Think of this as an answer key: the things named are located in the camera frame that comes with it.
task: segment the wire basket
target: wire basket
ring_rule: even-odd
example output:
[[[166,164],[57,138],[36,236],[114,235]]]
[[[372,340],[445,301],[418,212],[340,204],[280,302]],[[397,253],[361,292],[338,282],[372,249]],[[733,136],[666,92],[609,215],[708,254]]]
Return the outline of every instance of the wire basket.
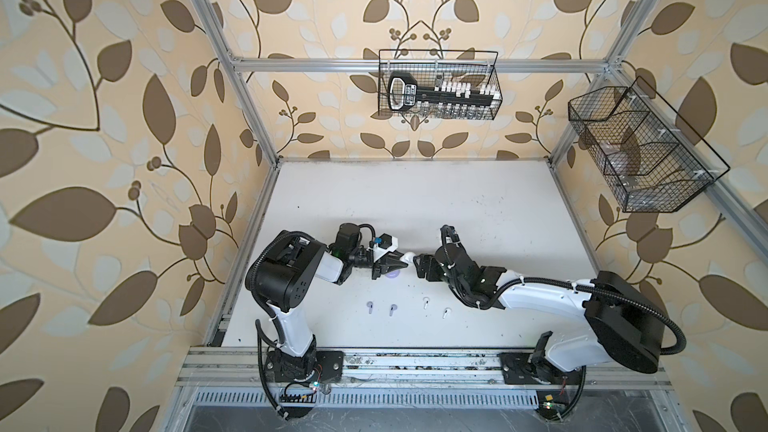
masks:
[[[568,102],[568,120],[589,150],[623,212],[676,212],[730,167],[720,154],[655,91],[676,115],[667,126],[650,108],[653,87],[639,77],[630,87],[603,87]],[[722,163],[702,163],[684,134]]]
[[[441,58],[454,54],[455,59]],[[497,52],[484,50],[382,49],[379,114],[399,114],[403,119],[494,120],[504,100],[497,58]]]

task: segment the wall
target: wall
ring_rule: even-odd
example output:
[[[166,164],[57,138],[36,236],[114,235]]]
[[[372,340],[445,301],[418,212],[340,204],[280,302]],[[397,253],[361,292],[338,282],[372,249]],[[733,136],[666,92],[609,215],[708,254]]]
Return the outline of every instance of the wall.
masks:
[[[768,217],[766,0],[661,0],[646,27],[626,67],[680,108],[734,168],[724,180]],[[706,196],[674,214],[619,213],[582,145],[559,167],[564,186],[602,267],[686,333],[663,364],[689,420],[703,432],[764,429],[768,267]]]
[[[240,56],[362,57],[364,48],[594,59],[630,0],[211,0]]]
[[[565,128],[568,99],[588,85],[578,73],[501,74],[503,105],[488,121],[376,112],[376,78],[368,75],[259,72],[247,78],[275,149],[305,158],[545,157]]]
[[[198,23],[2,0],[3,430],[149,430],[202,340],[266,164]]]

